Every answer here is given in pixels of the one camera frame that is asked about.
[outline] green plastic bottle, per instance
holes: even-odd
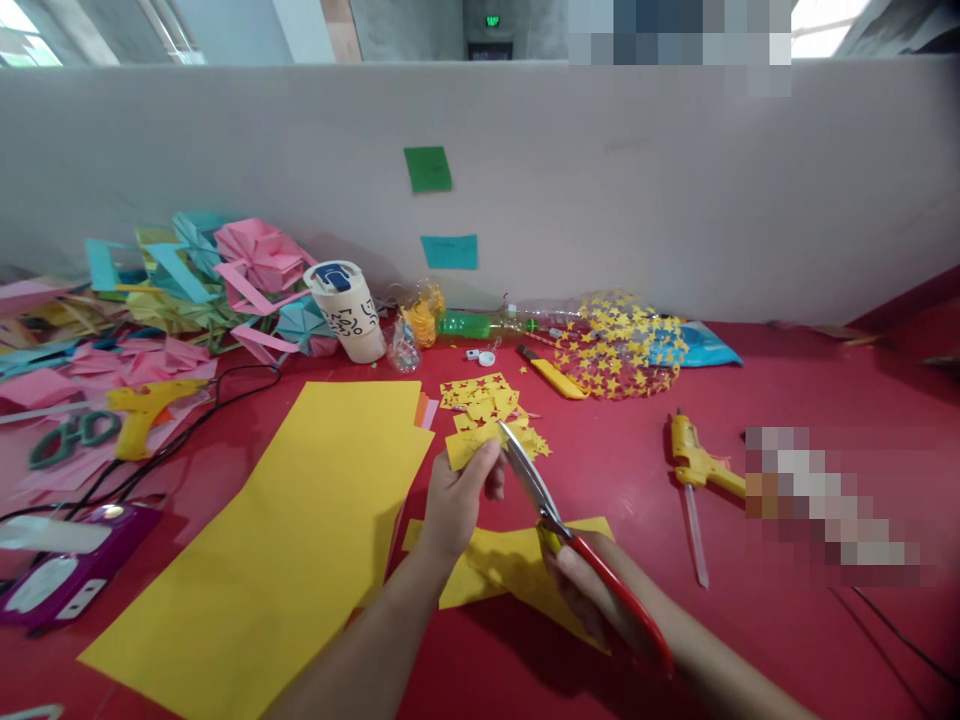
[[[519,340],[524,333],[536,332],[539,329],[536,320],[509,317],[507,313],[472,313],[462,310],[447,310],[440,322],[437,323],[437,332],[442,336],[456,336],[473,340],[502,341]]]

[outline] hand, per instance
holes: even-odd
[[[500,443],[491,440],[477,450],[462,472],[450,469],[446,452],[433,461],[427,514],[417,547],[435,553],[452,566],[467,549],[480,514],[480,489],[488,500],[503,500],[503,469],[506,455]]]
[[[657,623],[677,662],[684,661],[696,648],[700,625],[657,587],[610,538],[595,532],[573,532],[582,535],[597,555],[627,584]],[[556,556],[543,543],[540,550],[563,599],[593,638],[601,645],[609,645],[609,623],[634,651],[652,651],[650,638],[640,623],[573,548],[564,546]]]

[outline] red scissors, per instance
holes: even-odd
[[[498,420],[497,422],[503,434],[506,436],[507,460],[509,460],[513,472],[520,480],[520,483],[523,485],[524,490],[526,490],[527,495],[530,496],[530,500],[540,515],[537,530],[540,531],[541,536],[544,536],[544,531],[546,531],[547,545],[554,552],[558,552],[560,550],[560,543],[563,543],[573,548],[577,555],[587,561],[590,567],[600,576],[603,584],[610,589],[617,600],[623,603],[627,610],[630,611],[630,614],[633,615],[653,638],[660,659],[666,668],[667,677],[672,678],[673,653],[670,652],[670,647],[667,645],[663,633],[660,632],[660,628],[657,627],[656,621],[637,596],[633,594],[633,591],[630,590],[627,584],[604,562],[603,558],[590,547],[590,544],[582,536],[574,535],[570,529],[563,524],[563,521],[560,519],[560,512],[553,503],[553,498],[550,497],[550,491],[547,490],[543,478],[540,477],[540,473],[537,472],[537,469],[533,466],[533,461],[530,460],[527,451],[523,449],[523,445],[520,444],[516,436],[502,420]]]

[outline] power cord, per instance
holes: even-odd
[[[919,657],[919,658],[920,658],[921,660],[923,660],[927,665],[929,665],[931,668],[933,668],[934,672],[936,672],[938,675],[940,675],[944,680],[946,680],[948,683],[950,683],[950,684],[953,685],[954,687],[960,687],[960,678],[955,678],[953,675],[951,675],[950,673],[948,673],[948,672],[947,672],[946,670],[944,670],[942,667],[940,667],[939,665],[937,665],[933,660],[931,660],[931,659],[927,656],[927,654],[926,654],[925,652],[923,652],[923,650],[921,650],[921,649],[918,648],[916,645],[914,645],[906,635],[904,635],[902,632],[900,632],[900,631],[897,629],[897,626],[896,626],[896,625],[894,625],[892,622],[890,622],[890,621],[887,619],[887,616],[886,616],[886,615],[884,615],[882,612],[880,612],[880,609],[879,609],[876,605],[873,604],[873,602],[870,600],[870,598],[868,598],[866,595],[863,594],[863,591],[860,590],[860,588],[854,586],[854,587],[851,588],[851,590],[853,590],[857,595],[860,596],[860,599],[863,600],[863,601],[867,604],[867,607],[868,607],[868,608],[870,608],[871,610],[873,610],[874,614],[875,614],[878,618],[880,618],[880,620],[883,622],[883,624],[886,625],[886,626],[890,629],[890,632],[892,632],[894,635],[897,636],[897,638],[900,640],[900,642],[902,642],[902,643],[903,643],[904,645],[906,645],[908,648],[910,648],[911,650],[913,650],[913,652],[915,652],[915,653],[917,654],[917,657]]]
[[[236,397],[232,397],[229,400],[224,401],[221,397],[221,388],[223,386],[224,378],[230,375],[231,373],[239,372],[241,370],[270,370],[271,372],[273,372],[273,380],[265,385],[261,385],[260,387],[254,388],[253,390],[248,390],[247,392],[241,393]],[[148,459],[135,472],[131,473],[130,477],[128,477],[123,482],[121,482],[113,490],[107,493],[104,493],[100,497],[97,497],[97,498],[93,497],[94,493],[96,493],[97,490],[100,489],[100,486],[103,484],[104,480],[106,480],[111,474],[113,474],[113,472],[118,467],[124,464],[122,460],[114,460],[109,465],[107,465],[107,467],[103,469],[100,475],[97,476],[97,479],[93,482],[93,485],[90,486],[90,489],[87,490],[86,493],[84,493],[84,496],[79,501],[72,502],[72,503],[49,503],[46,505],[34,505],[32,507],[23,508],[21,510],[14,510],[13,512],[7,513],[6,515],[0,517],[0,523],[6,522],[11,518],[20,517],[21,515],[32,515],[34,513],[42,513],[42,512],[56,512],[58,510],[69,510],[70,512],[67,513],[64,519],[71,520],[77,515],[77,513],[79,513],[84,508],[98,507],[100,505],[103,505],[105,502],[111,500],[111,498],[113,498],[114,496],[118,496],[116,499],[116,502],[123,502],[130,496],[130,493],[133,492],[134,488],[136,488],[137,484],[141,480],[143,480],[151,471],[155,470],[163,462],[170,459],[177,451],[179,451],[183,447],[184,443],[186,443],[187,440],[189,440],[190,437],[193,435],[193,433],[196,432],[197,428],[199,428],[201,425],[207,422],[207,420],[213,417],[213,415],[217,411],[222,410],[228,405],[232,405],[233,403],[238,402],[239,400],[242,400],[246,397],[255,395],[256,393],[262,392],[263,390],[272,388],[274,385],[280,382],[281,377],[282,377],[282,373],[280,372],[280,368],[278,368],[275,365],[240,365],[235,368],[230,368],[229,370],[225,370],[214,380],[215,389],[214,389],[213,407],[211,407],[209,410],[207,410],[207,412],[201,415],[197,419],[197,421],[193,423],[190,427],[188,427],[186,430],[174,436],[172,440],[168,441],[166,445],[164,445],[160,450],[154,453],[154,455],[150,457],[150,459]]]

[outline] green scissors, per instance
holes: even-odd
[[[108,422],[102,432],[97,432],[97,423]],[[120,432],[123,423],[120,416],[106,410],[96,410],[71,417],[67,422],[48,432],[30,453],[27,467],[42,470],[73,455],[80,443],[84,447],[97,447]]]

